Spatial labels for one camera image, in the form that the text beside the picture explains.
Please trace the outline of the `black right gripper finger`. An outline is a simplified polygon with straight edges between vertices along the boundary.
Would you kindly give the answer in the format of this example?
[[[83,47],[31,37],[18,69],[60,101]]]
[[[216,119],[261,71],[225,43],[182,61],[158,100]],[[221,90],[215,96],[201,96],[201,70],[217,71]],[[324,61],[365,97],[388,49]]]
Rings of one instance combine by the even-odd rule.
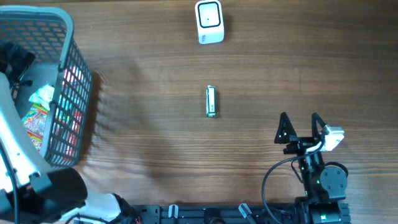
[[[297,141],[297,133],[286,112],[280,114],[279,127],[277,129],[274,143],[288,144]]]
[[[321,139],[322,129],[326,123],[321,119],[318,113],[312,114],[312,137],[314,139]]]

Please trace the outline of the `green white gum pack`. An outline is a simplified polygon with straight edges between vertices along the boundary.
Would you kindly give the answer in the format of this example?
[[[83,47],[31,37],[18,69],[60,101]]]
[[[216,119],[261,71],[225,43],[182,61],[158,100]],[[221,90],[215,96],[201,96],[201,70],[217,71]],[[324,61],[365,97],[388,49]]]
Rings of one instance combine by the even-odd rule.
[[[207,117],[216,116],[216,88],[210,85],[206,88],[206,115]]]

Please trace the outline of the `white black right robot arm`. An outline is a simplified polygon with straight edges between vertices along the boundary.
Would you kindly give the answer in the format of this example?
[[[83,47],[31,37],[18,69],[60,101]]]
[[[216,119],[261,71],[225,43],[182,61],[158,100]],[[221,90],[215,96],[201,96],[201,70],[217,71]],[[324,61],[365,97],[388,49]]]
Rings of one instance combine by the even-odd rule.
[[[339,162],[325,162],[322,154],[336,148],[344,139],[339,126],[326,124],[317,113],[312,114],[312,135],[299,137],[287,113],[280,115],[274,139],[284,144],[284,154],[292,154],[300,169],[296,175],[303,184],[304,197],[294,202],[295,223],[344,223],[349,220],[341,201],[346,198],[348,169]]]

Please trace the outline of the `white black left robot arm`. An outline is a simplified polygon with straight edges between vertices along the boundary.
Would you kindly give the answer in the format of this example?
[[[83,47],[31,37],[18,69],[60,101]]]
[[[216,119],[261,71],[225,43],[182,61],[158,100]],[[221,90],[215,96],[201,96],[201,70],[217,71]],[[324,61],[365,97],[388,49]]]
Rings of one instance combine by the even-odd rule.
[[[1,219],[14,223],[140,223],[116,194],[88,190],[69,167],[54,170],[34,147],[12,97],[12,85],[35,59],[1,44]]]

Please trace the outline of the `teal tissue pack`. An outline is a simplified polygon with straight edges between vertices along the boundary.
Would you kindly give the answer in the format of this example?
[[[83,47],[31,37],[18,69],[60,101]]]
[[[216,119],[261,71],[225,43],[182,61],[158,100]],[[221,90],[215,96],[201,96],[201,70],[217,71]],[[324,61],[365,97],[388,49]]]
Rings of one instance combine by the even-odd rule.
[[[53,86],[44,85],[29,97],[29,101],[41,105],[49,104],[53,100],[54,91]]]

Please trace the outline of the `green candy bag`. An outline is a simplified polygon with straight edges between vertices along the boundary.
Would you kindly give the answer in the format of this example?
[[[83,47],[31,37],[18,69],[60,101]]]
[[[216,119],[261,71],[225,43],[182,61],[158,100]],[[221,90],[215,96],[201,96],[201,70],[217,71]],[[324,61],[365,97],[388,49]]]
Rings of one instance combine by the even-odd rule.
[[[34,103],[28,113],[22,118],[22,123],[36,150],[40,151],[44,138],[44,130],[48,111]]]

